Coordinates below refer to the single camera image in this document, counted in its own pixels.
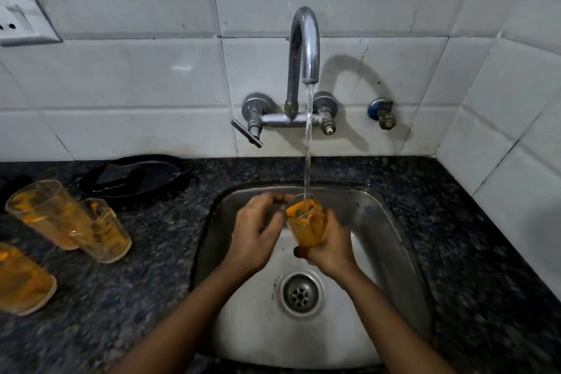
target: drinking glass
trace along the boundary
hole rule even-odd
[[[295,204],[286,210],[286,223],[292,231],[298,245],[309,247],[323,240],[325,233],[325,215],[321,204],[312,195],[304,201],[304,194],[295,196]]]
[[[0,309],[19,316],[37,311],[57,290],[57,280],[14,246],[0,243]]]
[[[64,250],[78,245],[68,235],[82,220],[81,210],[58,180],[40,180],[20,189],[6,211]]]
[[[132,245],[131,237],[105,200],[87,198],[78,206],[87,221],[70,232],[70,236],[82,250],[102,264],[116,262],[127,254]]]

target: glass base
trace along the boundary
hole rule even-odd
[[[123,252],[121,254],[119,254],[118,256],[113,257],[112,259],[109,259],[109,260],[105,260],[105,261],[98,260],[98,262],[101,263],[101,264],[112,264],[113,262],[116,262],[117,260],[122,259],[129,252],[129,250],[131,249],[131,246],[132,246],[132,241],[129,241],[129,244],[127,245],[127,247],[123,250]]]
[[[54,292],[57,291],[57,279],[55,277],[53,277],[52,275],[51,275],[51,278],[53,279],[53,285],[51,286],[51,289],[49,290],[49,292],[46,294],[45,298],[43,300],[41,300],[39,303],[37,303],[34,307],[32,307],[30,309],[27,309],[25,311],[22,311],[22,312],[18,312],[16,315],[25,316],[25,315],[32,314],[33,312],[38,311],[40,308],[42,308],[43,306],[46,305],[46,303],[53,296]]]

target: person's left arm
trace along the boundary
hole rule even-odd
[[[184,373],[193,361],[200,337],[230,296],[269,261],[285,213],[277,212],[261,232],[267,209],[273,203],[292,200],[292,195],[265,193],[253,197],[238,211],[224,261],[168,318],[117,362],[110,373]]]

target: white switch plate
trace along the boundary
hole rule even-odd
[[[0,46],[60,41],[36,0],[0,0]]]

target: countertop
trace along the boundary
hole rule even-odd
[[[0,240],[58,279],[39,312],[0,315],[0,372],[102,372],[188,294],[213,201],[247,181],[302,180],[302,158],[194,160],[182,191],[118,214],[133,246],[103,265],[0,216]],[[99,162],[0,163],[66,183]],[[436,302],[433,346],[460,372],[561,371],[561,304],[446,170],[424,157],[319,157],[312,180],[374,187],[402,224]],[[190,372],[291,372],[198,356]]]

